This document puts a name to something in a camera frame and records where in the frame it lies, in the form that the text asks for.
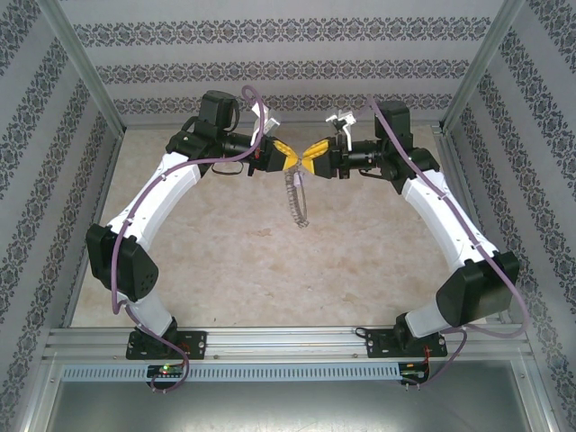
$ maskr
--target marble floor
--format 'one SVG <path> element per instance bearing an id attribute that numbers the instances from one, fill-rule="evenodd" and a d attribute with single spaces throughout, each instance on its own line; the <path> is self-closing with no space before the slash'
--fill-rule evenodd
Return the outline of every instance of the marble floor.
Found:
<path id="1" fill-rule="evenodd" d="M 176 130 L 128 130 L 102 224 L 146 183 Z M 299 153 L 331 133 L 327 125 L 283 125 L 275 134 Z M 354 139 L 374 136 L 372 125 Z M 437 157 L 428 126 L 415 145 Z M 384 181 L 304 177 L 310 225 L 299 229 L 283 173 L 209 173 L 160 228 L 150 255 L 155 289 L 180 326 L 386 325 L 434 297 L 449 276 L 418 214 Z M 111 311 L 110 292 L 90 272 L 75 327 L 131 327 Z"/>

